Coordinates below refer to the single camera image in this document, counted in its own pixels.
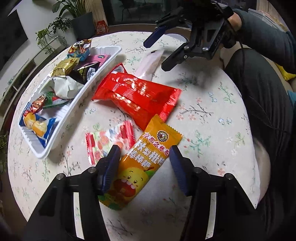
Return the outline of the person right hand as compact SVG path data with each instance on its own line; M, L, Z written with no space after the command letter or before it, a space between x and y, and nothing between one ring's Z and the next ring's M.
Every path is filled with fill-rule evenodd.
M242 20L237 13L228 18L226 33L223 37L223 46L226 49L232 48L236 42L240 41L239 30L242 27Z

